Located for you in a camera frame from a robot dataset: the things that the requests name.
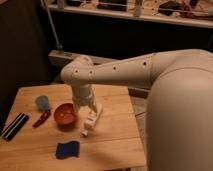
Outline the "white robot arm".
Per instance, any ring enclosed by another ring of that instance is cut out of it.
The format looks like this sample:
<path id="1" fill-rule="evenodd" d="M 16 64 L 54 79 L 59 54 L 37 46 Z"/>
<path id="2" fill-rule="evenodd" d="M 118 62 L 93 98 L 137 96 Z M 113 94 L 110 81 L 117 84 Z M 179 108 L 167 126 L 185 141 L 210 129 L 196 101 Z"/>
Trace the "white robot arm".
<path id="1" fill-rule="evenodd" d="M 149 171 L 213 171 L 213 53 L 157 52 L 95 65 L 81 55 L 61 71 L 76 108 L 94 108 L 93 84 L 149 91 L 146 155 Z"/>

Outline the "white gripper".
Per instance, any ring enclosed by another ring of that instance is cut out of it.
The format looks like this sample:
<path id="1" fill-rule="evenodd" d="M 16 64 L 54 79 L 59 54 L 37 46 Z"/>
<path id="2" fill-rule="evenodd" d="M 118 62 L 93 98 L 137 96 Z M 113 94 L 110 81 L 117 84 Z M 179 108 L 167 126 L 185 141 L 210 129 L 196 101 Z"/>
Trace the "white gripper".
<path id="1" fill-rule="evenodd" d="M 79 110 L 82 106 L 88 106 L 94 113 L 97 112 L 94 92 L 90 84 L 73 86 L 72 100 L 76 114 L 79 113 Z"/>

